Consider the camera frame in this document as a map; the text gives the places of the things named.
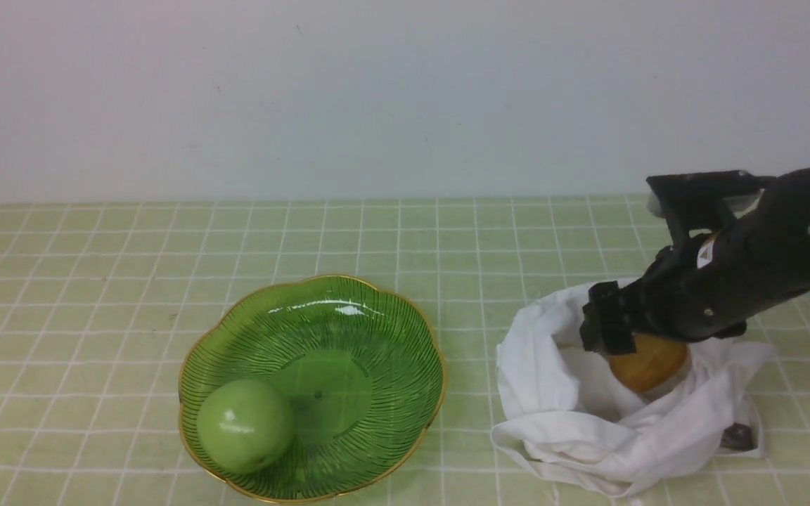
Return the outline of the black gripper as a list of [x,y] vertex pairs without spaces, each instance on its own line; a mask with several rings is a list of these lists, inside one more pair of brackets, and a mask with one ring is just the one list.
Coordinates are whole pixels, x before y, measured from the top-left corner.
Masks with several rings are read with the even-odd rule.
[[767,187],[718,233],[694,231],[659,268],[620,290],[594,284],[582,307],[588,352],[637,352],[634,334],[701,342],[736,336],[745,321],[810,291],[810,169]]

